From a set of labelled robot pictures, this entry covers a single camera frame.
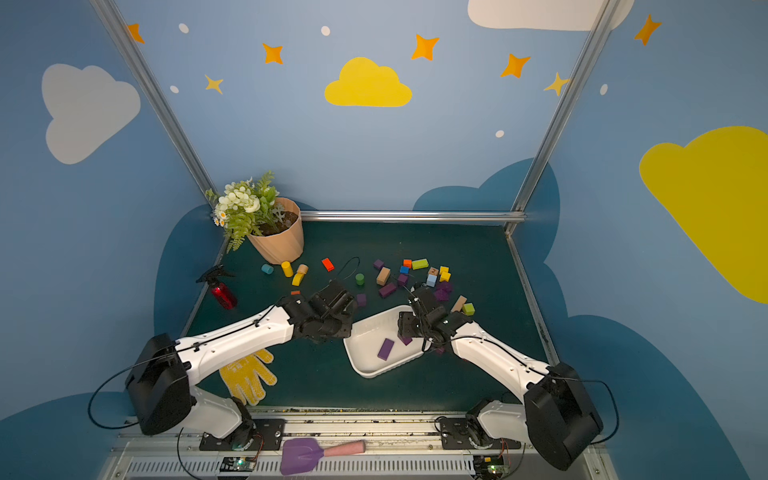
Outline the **white plastic storage bin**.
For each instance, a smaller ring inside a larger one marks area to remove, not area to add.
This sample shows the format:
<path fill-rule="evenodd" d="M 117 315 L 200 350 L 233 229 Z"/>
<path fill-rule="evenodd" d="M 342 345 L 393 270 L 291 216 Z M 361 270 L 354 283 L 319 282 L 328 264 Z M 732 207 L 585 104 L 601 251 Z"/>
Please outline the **white plastic storage bin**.
<path fill-rule="evenodd" d="M 398 336 L 397 321 L 401 312 L 410 311 L 410 306 L 400 305 L 369 316 L 352 325 L 351 336 L 343 340 L 353 370 L 360 376 L 371 379 L 398 368 L 421 357 L 422 340 L 412 340 L 404 345 Z M 387 361 L 377 357 L 385 338 L 395 345 Z"/>

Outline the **purple brick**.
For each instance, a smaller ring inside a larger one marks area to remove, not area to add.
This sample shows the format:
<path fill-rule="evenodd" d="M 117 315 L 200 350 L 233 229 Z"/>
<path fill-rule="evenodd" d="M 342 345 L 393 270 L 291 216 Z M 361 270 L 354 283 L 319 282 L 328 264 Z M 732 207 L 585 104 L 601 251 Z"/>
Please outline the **purple brick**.
<path fill-rule="evenodd" d="M 397 290 L 398 290 L 398 286 L 396 284 L 387 283 L 386 285 L 384 285 L 379 289 L 378 293 L 381 298 L 387 298 Z"/>
<path fill-rule="evenodd" d="M 395 342 L 392 339 L 385 338 L 377 353 L 377 357 L 382 361 L 387 361 L 391 355 Z"/>

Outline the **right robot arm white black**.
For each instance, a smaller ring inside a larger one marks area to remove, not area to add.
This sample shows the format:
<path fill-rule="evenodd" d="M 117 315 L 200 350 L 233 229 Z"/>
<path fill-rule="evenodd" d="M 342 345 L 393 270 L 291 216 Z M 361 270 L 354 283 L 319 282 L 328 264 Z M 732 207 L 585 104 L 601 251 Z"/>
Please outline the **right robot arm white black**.
<path fill-rule="evenodd" d="M 520 406 L 491 401 L 469 415 L 490 439 L 531 444 L 552 467 L 566 471 L 596 441 L 603 421 L 585 388 L 586 381 L 565 363 L 549 365 L 487 333 L 460 312 L 448 311 L 428 287 L 407 292 L 412 314 L 398 332 L 422 338 L 474 364 L 520 400 Z"/>

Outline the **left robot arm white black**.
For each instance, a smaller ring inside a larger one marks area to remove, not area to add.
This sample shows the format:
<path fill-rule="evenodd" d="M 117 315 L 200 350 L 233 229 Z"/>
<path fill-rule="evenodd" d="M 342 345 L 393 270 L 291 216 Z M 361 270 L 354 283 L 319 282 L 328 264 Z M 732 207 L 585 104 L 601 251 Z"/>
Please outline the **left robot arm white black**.
<path fill-rule="evenodd" d="M 245 403 L 198 387 L 219 369 L 259 350 L 296 338 L 315 342 L 351 336 L 356 296 L 339 281 L 310 298 L 288 295 L 266 310 L 208 333 L 178 340 L 150 339 L 125 386 L 141 432 L 147 436 L 183 427 L 245 450 L 255 425 Z"/>

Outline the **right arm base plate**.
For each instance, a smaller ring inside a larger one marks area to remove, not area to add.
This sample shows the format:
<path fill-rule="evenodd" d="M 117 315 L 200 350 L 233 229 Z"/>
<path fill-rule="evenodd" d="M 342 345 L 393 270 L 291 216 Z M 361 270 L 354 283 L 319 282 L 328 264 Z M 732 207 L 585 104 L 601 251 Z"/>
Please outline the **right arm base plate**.
<path fill-rule="evenodd" d="M 475 420 L 439 416 L 434 422 L 443 450 L 521 450 L 519 441 L 492 439 Z"/>

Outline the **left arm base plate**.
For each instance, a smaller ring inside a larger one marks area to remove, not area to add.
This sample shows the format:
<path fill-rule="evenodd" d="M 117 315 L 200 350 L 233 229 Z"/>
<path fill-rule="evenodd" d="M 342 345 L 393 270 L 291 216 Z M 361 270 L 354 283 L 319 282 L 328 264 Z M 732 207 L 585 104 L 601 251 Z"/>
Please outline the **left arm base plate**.
<path fill-rule="evenodd" d="M 282 445 L 285 425 L 283 419 L 252 419 L 224 438 L 204 433 L 199 449 L 225 452 L 278 451 Z"/>

